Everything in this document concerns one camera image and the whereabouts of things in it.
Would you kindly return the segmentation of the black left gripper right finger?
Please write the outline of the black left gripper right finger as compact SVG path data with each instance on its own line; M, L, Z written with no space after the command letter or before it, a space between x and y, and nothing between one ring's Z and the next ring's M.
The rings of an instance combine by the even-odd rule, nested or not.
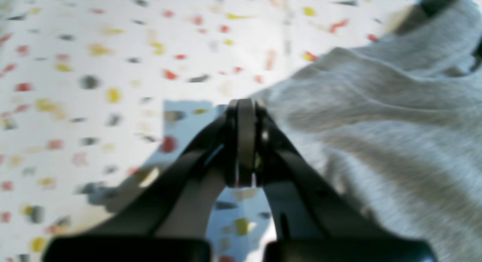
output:
M394 235L348 205L303 159L268 115L254 104L256 180L263 187L281 240L382 241Z

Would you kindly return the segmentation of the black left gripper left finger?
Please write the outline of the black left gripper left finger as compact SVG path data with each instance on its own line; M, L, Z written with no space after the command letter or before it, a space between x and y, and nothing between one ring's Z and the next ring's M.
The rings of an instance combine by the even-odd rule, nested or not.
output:
M159 178L127 207L85 235L204 238L212 205L227 183L236 182L240 103L231 101Z

